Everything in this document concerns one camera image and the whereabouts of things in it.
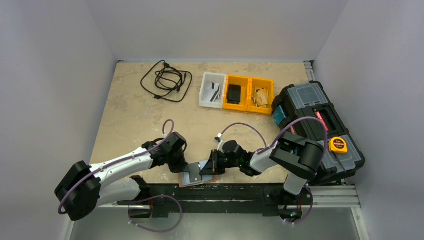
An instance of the gray floor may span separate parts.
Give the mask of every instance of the gray floor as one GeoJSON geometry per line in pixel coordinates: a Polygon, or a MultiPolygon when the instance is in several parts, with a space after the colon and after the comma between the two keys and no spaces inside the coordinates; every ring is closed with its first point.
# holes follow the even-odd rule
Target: gray floor
{"type": "MultiPolygon", "coordinates": [[[[178,219],[149,218],[146,227],[164,229],[178,219]]],[[[75,223],[72,240],[359,240],[350,208],[316,208],[295,227],[282,224],[279,217],[260,214],[185,213],[171,232],[153,233],[128,224],[127,209],[100,208],[75,223]]]]}

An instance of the blue sticker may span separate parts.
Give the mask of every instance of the blue sticker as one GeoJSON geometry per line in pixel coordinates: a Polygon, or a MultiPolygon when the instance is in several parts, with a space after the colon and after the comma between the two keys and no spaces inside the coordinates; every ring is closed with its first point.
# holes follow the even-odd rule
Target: blue sticker
{"type": "Polygon", "coordinates": [[[281,108],[281,106],[278,106],[274,113],[272,114],[272,118],[274,119],[274,123],[279,126],[281,124],[281,122],[286,119],[286,115],[283,112],[283,109],[281,108]]]}

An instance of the orange bin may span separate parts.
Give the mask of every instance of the orange bin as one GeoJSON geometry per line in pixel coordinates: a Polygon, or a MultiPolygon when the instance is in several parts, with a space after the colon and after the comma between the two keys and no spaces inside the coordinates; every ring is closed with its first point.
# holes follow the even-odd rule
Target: orange bin
{"type": "Polygon", "coordinates": [[[252,77],[250,81],[250,94],[247,102],[247,111],[250,113],[267,114],[273,113],[272,103],[274,100],[274,81],[272,79],[264,79],[252,77]],[[268,90],[268,105],[266,107],[257,107],[252,99],[252,95],[257,88],[268,90]]]}
{"type": "Polygon", "coordinates": [[[250,79],[246,76],[237,76],[230,75],[226,76],[226,84],[225,84],[225,92],[224,92],[224,103],[222,105],[223,109],[226,110],[235,110],[246,112],[248,110],[248,102],[251,98],[251,88],[250,88],[250,79]],[[240,104],[231,104],[227,103],[227,93],[228,93],[228,85],[239,85],[241,86],[241,96],[240,96],[240,104]]]}

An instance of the table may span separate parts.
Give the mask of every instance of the table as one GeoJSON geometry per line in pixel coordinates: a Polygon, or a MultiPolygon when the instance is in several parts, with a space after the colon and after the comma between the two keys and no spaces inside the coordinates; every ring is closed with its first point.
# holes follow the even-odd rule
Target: table
{"type": "MultiPolygon", "coordinates": [[[[261,132],[267,144],[272,143],[280,129],[270,115],[237,112],[199,106],[199,91],[204,72],[233,74],[274,80],[274,93],[290,85],[308,81],[303,63],[241,63],[241,62],[169,62],[178,69],[189,71],[193,81],[185,99],[180,103],[154,99],[140,86],[140,80],[154,62],[119,62],[104,108],[91,164],[105,162],[140,147],[147,141],[162,137],[165,120],[175,121],[175,132],[187,140],[185,159],[188,163],[209,158],[216,149],[214,138],[225,127],[235,122],[247,123],[261,132]]],[[[143,84],[154,93],[155,74],[152,72],[143,84]]],[[[170,98],[178,100],[187,89],[188,82],[180,93],[173,92],[170,98]]],[[[261,138],[250,128],[238,125],[223,136],[225,140],[236,140],[246,151],[255,151],[264,145],[261,138]]],[[[288,171],[274,166],[259,176],[249,177],[238,168],[226,170],[217,176],[216,183],[283,183],[288,171]]],[[[168,166],[155,167],[136,173],[147,183],[178,183],[178,174],[171,173],[168,166]]]]}

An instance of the toolbox lid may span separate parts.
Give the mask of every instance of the toolbox lid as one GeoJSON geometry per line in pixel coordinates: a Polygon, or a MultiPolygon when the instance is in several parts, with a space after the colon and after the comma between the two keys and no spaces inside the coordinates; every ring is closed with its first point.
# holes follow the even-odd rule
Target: toolbox lid
{"type": "Polygon", "coordinates": [[[329,101],[317,83],[304,83],[288,89],[296,109],[327,104],[329,101]]]}
{"type": "MultiPolygon", "coordinates": [[[[351,138],[348,135],[340,136],[340,138],[344,139],[347,144],[347,154],[339,154],[330,152],[329,149],[325,149],[324,159],[322,160],[322,164],[326,170],[331,170],[332,168],[337,168],[337,173],[342,173],[343,168],[340,166],[339,162],[336,160],[335,155],[340,160],[340,163],[343,165],[346,171],[355,169],[357,166],[355,162],[362,161],[361,155],[358,153],[357,148],[352,142],[351,138]]],[[[319,144],[324,146],[324,141],[318,141],[319,144]]]]}

